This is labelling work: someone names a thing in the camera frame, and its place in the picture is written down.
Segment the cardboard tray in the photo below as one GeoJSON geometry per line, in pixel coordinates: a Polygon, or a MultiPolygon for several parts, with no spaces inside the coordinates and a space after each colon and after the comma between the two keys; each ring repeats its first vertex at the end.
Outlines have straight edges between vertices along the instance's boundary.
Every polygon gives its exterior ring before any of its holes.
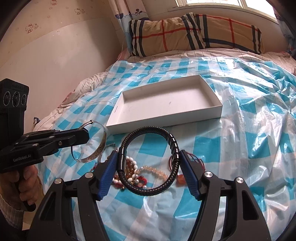
{"type": "Polygon", "coordinates": [[[222,104],[205,80],[188,76],[123,91],[106,127],[120,134],[220,118],[221,113],[222,104]]]}

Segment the plaid pillow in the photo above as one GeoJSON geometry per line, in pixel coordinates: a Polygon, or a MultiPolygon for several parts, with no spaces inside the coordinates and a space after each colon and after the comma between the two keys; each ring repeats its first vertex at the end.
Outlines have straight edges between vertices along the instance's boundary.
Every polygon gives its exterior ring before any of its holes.
{"type": "Polygon", "coordinates": [[[132,20],[130,35],[132,54],[140,57],[171,50],[205,48],[193,13],[161,21],[132,20]]]}
{"type": "Polygon", "coordinates": [[[261,31],[254,25],[202,14],[195,14],[195,21],[206,48],[238,48],[256,54],[264,53],[261,31]]]}

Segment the plastic sheet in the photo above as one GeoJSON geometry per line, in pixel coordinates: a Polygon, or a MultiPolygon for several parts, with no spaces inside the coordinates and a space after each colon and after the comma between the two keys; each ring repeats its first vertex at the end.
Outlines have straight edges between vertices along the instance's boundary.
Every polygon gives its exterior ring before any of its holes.
{"type": "MultiPolygon", "coordinates": [[[[119,61],[111,67],[103,85],[79,98],[52,128],[77,128],[90,119],[105,125],[122,91],[189,75],[201,75],[210,85],[223,104],[222,117],[166,129],[175,136],[180,149],[201,158],[206,169],[218,177],[245,179],[267,221],[272,240],[276,240],[296,211],[296,77],[272,62],[227,57],[119,61]]],[[[77,147],[78,155],[92,153],[99,144],[101,131],[95,126],[90,128],[90,143],[87,148],[77,147]]],[[[124,136],[111,135],[107,144],[120,145],[124,136]]],[[[140,136],[127,152],[138,166],[152,166],[169,174],[170,149],[162,137],[140,136]]],[[[111,150],[105,152],[102,160],[109,153],[111,150]]],[[[46,157],[38,168],[47,191],[55,178],[76,179],[93,166],[94,161],[76,163],[70,149],[64,148],[46,157]]],[[[161,183],[151,174],[144,175],[150,187],[161,183]]],[[[98,206],[111,241],[184,241],[194,225],[200,202],[187,187],[174,183],[152,197],[112,186],[98,206]]],[[[76,199],[73,210],[78,237],[83,240],[76,199]]],[[[213,240],[220,239],[224,210],[225,198],[221,198],[213,240]]]]}

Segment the silver bangle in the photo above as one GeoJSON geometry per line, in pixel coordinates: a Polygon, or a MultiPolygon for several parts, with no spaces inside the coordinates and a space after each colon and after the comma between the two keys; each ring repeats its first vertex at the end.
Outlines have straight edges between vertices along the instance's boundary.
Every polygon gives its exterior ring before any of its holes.
{"type": "Polygon", "coordinates": [[[80,130],[80,129],[86,127],[87,125],[93,124],[93,123],[99,124],[104,129],[104,134],[103,134],[102,142],[100,143],[99,147],[90,156],[88,156],[86,158],[83,158],[83,159],[76,159],[74,157],[74,155],[73,155],[73,147],[71,146],[71,154],[72,154],[72,157],[77,162],[80,162],[80,163],[88,163],[88,162],[91,162],[92,160],[98,158],[99,156],[102,157],[102,153],[103,153],[103,151],[104,151],[104,149],[106,147],[106,142],[107,142],[107,131],[106,131],[106,128],[102,124],[100,124],[99,122],[94,121],[94,120],[90,120],[89,122],[84,123],[78,129],[80,130]]]}

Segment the human hand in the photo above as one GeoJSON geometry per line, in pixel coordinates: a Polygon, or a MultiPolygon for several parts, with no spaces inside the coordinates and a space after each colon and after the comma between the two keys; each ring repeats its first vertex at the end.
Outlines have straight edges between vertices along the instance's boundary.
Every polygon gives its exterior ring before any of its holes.
{"type": "Polygon", "coordinates": [[[21,180],[19,184],[20,194],[14,185],[20,178],[19,172],[13,171],[0,174],[0,194],[3,199],[17,210],[21,209],[23,201],[28,201],[29,205],[35,203],[39,195],[37,174],[38,170],[35,166],[24,168],[24,180],[21,180]]]}

